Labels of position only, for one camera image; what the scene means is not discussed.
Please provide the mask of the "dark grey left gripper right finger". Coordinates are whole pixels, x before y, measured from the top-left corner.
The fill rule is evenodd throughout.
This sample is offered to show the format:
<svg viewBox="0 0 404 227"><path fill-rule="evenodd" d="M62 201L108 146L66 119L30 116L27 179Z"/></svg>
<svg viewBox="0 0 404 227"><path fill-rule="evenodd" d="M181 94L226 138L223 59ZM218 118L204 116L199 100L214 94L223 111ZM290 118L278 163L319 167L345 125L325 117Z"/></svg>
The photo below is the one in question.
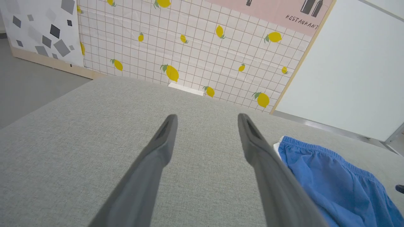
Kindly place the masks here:
<svg viewBox="0 0 404 227"><path fill-rule="evenodd" d="M244 113L238 115L244 157L253 167L268 227L327 227L328 223L274 148Z"/></svg>

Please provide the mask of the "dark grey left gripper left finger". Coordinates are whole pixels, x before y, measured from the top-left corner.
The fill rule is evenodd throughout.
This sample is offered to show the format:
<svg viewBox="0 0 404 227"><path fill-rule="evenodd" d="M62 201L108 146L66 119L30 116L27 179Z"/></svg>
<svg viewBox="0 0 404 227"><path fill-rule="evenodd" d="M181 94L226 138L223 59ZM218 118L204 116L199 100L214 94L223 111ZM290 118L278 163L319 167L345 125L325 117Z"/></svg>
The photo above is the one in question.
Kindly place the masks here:
<svg viewBox="0 0 404 227"><path fill-rule="evenodd" d="M90 227L148 227L164 167L173 155L178 117L170 114L120 179Z"/></svg>

